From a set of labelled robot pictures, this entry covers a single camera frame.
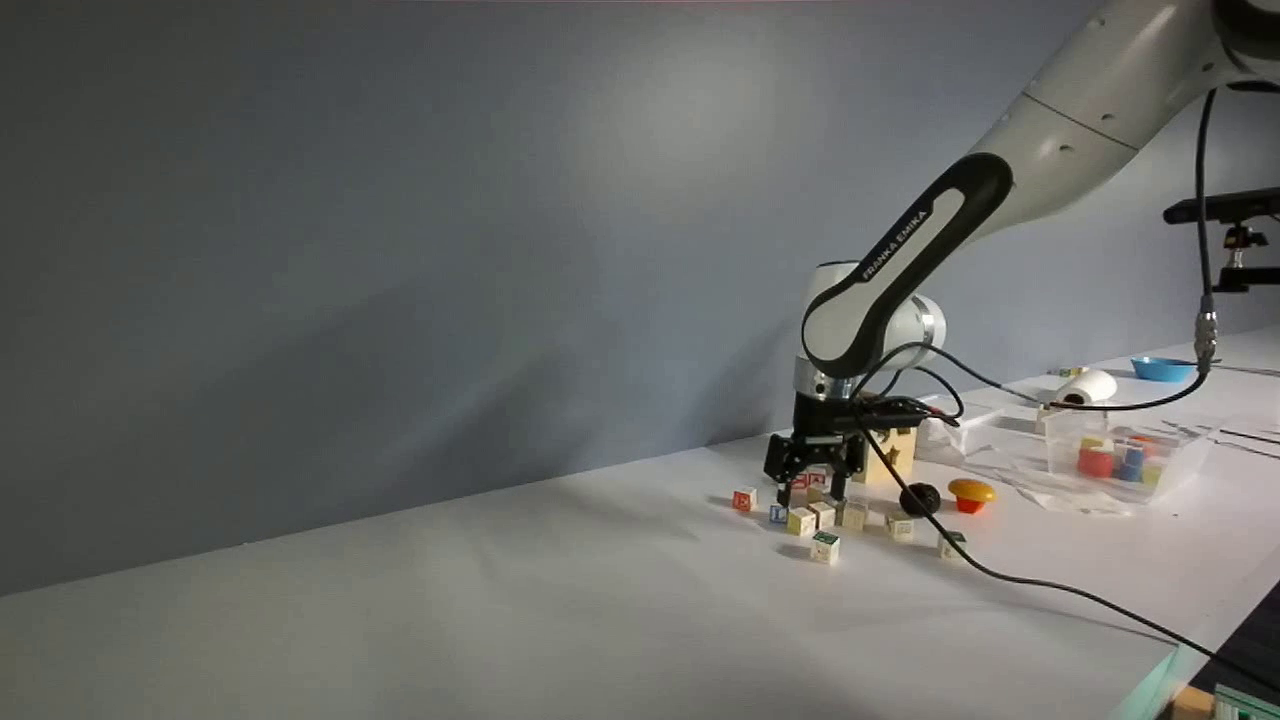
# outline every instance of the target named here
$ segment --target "white table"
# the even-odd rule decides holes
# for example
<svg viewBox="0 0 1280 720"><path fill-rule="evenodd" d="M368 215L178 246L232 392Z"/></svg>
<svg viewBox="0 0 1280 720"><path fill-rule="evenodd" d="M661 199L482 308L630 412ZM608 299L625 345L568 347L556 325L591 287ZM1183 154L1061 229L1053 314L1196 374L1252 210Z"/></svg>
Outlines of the white table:
<svg viewBox="0 0 1280 720"><path fill-rule="evenodd" d="M1280 333L1226 345L1280 363ZM1280 430L1277 377L1191 412ZM1191 655L931 552L843 566L725 510L766 440L336 523L0 601L0 710L58 717L1142 717ZM1219 646L1280 581L1277 459L1218 448L1136 521L1013 491L971 552Z"/></svg>

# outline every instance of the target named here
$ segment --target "gray wall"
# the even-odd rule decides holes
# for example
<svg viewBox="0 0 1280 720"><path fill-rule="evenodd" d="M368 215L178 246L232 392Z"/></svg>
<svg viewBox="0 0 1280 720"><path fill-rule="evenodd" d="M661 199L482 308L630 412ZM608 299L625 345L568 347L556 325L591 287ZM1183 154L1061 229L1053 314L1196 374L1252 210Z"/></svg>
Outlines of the gray wall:
<svg viewBox="0 0 1280 720"><path fill-rule="evenodd" d="M812 263L1087 12L0 6L0 594L759 431ZM1252 103L1212 182L1277 185ZM948 263L951 347L1182 341L1187 139Z"/></svg>

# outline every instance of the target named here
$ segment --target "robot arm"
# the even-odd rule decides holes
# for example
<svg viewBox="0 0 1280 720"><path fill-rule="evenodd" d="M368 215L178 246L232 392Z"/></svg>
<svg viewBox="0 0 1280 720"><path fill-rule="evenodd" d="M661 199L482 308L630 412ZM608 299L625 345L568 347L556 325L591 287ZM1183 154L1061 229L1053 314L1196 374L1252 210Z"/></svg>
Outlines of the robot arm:
<svg viewBox="0 0 1280 720"><path fill-rule="evenodd" d="M1237 81L1280 81L1280 0L1109 0L1010 115L812 296L803 356L834 380L869 374L895 308L963 241L1069 210L1187 100Z"/></svg>

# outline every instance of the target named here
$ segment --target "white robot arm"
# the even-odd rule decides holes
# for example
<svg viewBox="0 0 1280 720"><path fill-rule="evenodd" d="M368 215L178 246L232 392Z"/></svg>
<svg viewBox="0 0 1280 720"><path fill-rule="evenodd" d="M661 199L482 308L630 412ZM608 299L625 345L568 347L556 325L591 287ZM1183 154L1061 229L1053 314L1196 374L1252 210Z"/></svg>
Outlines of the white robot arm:
<svg viewBox="0 0 1280 720"><path fill-rule="evenodd" d="M812 377L869 374L963 241L1080 199L1187 100L1242 81L1280 81L1280 0L1109 0L852 271L822 281L801 333ZM826 380L798 377L801 396Z"/></svg>

